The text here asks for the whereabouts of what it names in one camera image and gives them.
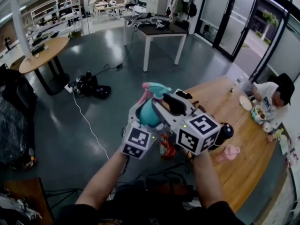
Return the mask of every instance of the round wooden table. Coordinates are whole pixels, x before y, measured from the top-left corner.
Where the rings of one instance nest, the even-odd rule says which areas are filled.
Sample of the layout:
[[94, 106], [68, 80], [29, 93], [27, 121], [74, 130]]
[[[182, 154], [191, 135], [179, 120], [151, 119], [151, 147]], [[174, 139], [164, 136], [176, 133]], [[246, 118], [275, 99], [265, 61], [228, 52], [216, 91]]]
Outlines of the round wooden table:
[[[64, 73], [57, 55], [65, 48], [68, 42], [69, 39], [67, 37], [55, 37], [45, 42], [45, 45], [47, 45], [49, 49], [41, 51], [38, 58], [36, 58], [36, 56], [34, 55], [31, 56], [30, 59], [24, 59], [20, 65], [19, 72], [22, 74], [26, 74], [34, 71], [49, 95], [60, 93], [64, 89], [65, 85], [68, 84], [70, 77], [68, 74]], [[56, 73], [51, 59], [54, 60], [59, 74]], [[49, 81], [48, 84], [43, 79], [41, 73], [38, 70], [39, 67], [45, 65], [46, 63], [48, 63], [49, 68], [53, 74], [53, 78]]]

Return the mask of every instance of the bottle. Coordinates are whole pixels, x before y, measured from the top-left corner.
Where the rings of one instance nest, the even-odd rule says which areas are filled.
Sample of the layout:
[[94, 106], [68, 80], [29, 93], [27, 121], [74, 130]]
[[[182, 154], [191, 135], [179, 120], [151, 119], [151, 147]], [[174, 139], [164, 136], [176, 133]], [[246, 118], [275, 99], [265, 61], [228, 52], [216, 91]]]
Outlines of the bottle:
[[233, 90], [235, 89], [236, 86], [239, 86], [239, 84], [241, 83], [241, 81], [243, 80], [242, 76], [239, 76], [239, 78], [234, 82], [234, 84], [232, 85], [232, 87], [230, 88], [229, 92], [233, 93]]

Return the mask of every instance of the backpack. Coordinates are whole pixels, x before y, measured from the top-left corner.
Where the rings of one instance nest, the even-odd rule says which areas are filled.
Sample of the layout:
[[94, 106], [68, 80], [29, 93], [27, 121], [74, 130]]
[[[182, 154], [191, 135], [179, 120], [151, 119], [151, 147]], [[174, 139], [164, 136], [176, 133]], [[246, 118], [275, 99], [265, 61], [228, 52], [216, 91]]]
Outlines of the backpack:
[[196, 5], [193, 3], [193, 1], [191, 2], [191, 5], [189, 5], [188, 9], [187, 9], [187, 14], [190, 17], [194, 17], [197, 14], [197, 7]]

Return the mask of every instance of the gray floor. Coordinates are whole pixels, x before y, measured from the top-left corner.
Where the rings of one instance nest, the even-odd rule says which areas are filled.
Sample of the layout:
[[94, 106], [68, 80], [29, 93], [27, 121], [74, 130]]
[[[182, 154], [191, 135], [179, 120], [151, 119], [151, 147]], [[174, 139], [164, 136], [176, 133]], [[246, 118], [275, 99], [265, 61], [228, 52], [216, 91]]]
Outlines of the gray floor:
[[[60, 62], [71, 79], [87, 71], [95, 74], [106, 63], [114, 67], [121, 63], [130, 47], [124, 49], [122, 38], [123, 30], [117, 28], [71, 40], [67, 49], [59, 55]], [[175, 66], [173, 62], [179, 42], [179, 37], [154, 39], [150, 48], [148, 72], [144, 73], [145, 38], [142, 34], [135, 33], [133, 47], [124, 62], [124, 68], [120, 71], [105, 71], [97, 77], [99, 84], [112, 87], [110, 97], [106, 100], [94, 97], [77, 99], [109, 156], [120, 146], [121, 129], [127, 122], [129, 108], [143, 94], [143, 82], [158, 82], [175, 90], [187, 89], [222, 75], [228, 75], [232, 79], [243, 75], [238, 66], [195, 36], [187, 37], [180, 63]], [[44, 77], [51, 78], [48, 66], [41, 69], [41, 73]], [[34, 73], [27, 78], [39, 97], [34, 116], [38, 163], [27, 172], [4, 172], [1, 178], [41, 177], [45, 190], [84, 188], [106, 162], [104, 152], [75, 106], [72, 94], [64, 90], [56, 96], [49, 96]], [[158, 147], [154, 146], [141, 161], [131, 159], [127, 172], [120, 180], [131, 181], [145, 169], [146, 173], [160, 171], [184, 159], [184, 155], [178, 153], [175, 159], [163, 161]], [[177, 171], [185, 174], [184, 167]], [[185, 177], [189, 184], [194, 184], [192, 174]], [[76, 198], [77, 195], [71, 196], [61, 205], [73, 203]], [[55, 199], [49, 200], [49, 203], [54, 204]], [[53, 209], [55, 216], [59, 207]]]

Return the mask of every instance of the glass door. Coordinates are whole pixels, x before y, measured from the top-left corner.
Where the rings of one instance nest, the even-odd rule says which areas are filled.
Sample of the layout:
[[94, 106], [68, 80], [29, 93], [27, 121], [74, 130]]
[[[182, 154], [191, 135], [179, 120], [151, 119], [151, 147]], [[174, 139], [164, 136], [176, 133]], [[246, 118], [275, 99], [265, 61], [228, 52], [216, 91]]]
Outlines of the glass door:
[[250, 29], [259, 0], [229, 0], [213, 46], [234, 61]]

